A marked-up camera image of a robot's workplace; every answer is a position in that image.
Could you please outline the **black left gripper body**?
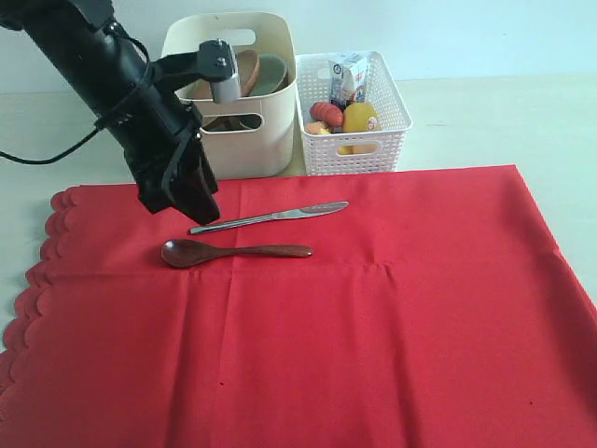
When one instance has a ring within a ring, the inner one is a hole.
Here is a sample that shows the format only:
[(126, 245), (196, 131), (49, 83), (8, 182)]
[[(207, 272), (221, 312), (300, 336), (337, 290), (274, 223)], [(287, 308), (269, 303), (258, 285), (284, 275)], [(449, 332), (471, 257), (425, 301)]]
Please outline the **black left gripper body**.
[(96, 125), (123, 147), (140, 186), (160, 187), (201, 170), (203, 151), (195, 137), (200, 116), (173, 91), (142, 79), (97, 79), (95, 114)]

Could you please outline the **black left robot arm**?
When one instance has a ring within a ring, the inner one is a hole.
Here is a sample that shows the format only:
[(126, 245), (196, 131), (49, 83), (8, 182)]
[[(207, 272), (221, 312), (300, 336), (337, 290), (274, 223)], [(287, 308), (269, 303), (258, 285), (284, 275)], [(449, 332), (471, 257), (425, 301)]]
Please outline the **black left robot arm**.
[(233, 80), (227, 44), (152, 61), (109, 1), (4, 1), (1, 25), (24, 31), (96, 115), (95, 131), (119, 142), (147, 210), (172, 207), (199, 224), (219, 218), (201, 115), (175, 93), (197, 79)]

